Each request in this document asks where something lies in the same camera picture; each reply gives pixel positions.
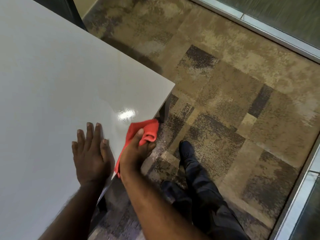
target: person's left arm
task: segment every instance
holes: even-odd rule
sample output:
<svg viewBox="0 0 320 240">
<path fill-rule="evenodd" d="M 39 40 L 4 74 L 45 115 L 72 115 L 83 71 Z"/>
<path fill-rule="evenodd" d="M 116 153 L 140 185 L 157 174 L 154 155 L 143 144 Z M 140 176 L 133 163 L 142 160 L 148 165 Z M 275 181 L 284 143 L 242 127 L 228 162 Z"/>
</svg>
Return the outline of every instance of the person's left arm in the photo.
<svg viewBox="0 0 320 240">
<path fill-rule="evenodd" d="M 72 142 L 72 152 L 80 188 L 39 240 L 88 238 L 94 209 L 110 175 L 109 145 L 101 139 L 101 130 L 101 124 L 97 123 L 94 131 L 92 123 L 87 123 L 86 138 L 82 130 L 77 131 L 78 142 Z"/>
</svg>

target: person's right arm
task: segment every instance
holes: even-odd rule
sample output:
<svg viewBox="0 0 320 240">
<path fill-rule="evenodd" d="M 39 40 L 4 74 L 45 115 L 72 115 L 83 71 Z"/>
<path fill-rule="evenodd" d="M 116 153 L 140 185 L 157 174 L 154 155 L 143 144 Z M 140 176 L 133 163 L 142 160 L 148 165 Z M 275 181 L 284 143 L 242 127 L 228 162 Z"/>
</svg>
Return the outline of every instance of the person's right arm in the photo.
<svg viewBox="0 0 320 240">
<path fill-rule="evenodd" d="M 199 240 L 209 238 L 187 222 L 166 202 L 142 175 L 141 165 L 155 143 L 139 146 L 143 130 L 138 131 L 120 158 L 120 176 L 147 240 Z"/>
</svg>

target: red cloth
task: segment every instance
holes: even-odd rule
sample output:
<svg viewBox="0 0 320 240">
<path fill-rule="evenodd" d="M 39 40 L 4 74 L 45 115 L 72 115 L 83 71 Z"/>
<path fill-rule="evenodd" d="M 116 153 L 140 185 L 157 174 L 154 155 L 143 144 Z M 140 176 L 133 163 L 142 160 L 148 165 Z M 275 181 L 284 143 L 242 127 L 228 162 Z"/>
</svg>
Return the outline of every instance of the red cloth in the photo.
<svg viewBox="0 0 320 240">
<path fill-rule="evenodd" d="M 142 136 L 142 139 L 139 142 L 139 146 L 142 146 L 147 141 L 154 142 L 157 139 L 157 133 L 159 128 L 159 122 L 157 119 L 153 120 L 146 120 L 143 122 L 138 123 L 131 123 L 127 132 L 127 135 L 125 137 L 125 144 L 124 147 L 120 153 L 120 156 L 118 158 L 117 164 L 114 167 L 114 171 L 117 174 L 118 178 L 120 178 L 120 169 L 119 169 L 119 163 L 120 163 L 120 157 L 123 152 L 123 150 L 129 145 L 129 143 L 132 141 L 134 135 L 140 130 L 141 128 L 144 129 L 144 133 Z"/>
</svg>

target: fingernail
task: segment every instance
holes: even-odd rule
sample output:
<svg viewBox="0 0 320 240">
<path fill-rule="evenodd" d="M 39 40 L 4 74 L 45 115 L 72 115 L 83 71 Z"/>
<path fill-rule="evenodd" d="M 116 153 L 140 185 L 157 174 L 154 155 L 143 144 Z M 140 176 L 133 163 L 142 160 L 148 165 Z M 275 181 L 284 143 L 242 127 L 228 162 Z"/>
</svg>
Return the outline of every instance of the fingernail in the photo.
<svg viewBox="0 0 320 240">
<path fill-rule="evenodd" d="M 141 128 L 141 129 L 138 130 L 138 134 L 139 134 L 139 135 L 143 135 L 143 133 L 144 133 L 144 129 L 143 129 L 143 128 Z"/>
</svg>

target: white table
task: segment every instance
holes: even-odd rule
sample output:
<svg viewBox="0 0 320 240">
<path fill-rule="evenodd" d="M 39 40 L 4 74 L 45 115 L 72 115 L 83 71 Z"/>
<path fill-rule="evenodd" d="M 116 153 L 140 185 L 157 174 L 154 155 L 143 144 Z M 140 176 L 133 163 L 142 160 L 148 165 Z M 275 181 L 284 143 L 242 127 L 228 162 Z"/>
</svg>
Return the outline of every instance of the white table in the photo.
<svg viewBox="0 0 320 240">
<path fill-rule="evenodd" d="M 0 0 L 0 32 L 0 239 L 35 240 L 78 190 L 77 129 L 117 160 L 174 84 L 32 0 Z"/>
</svg>

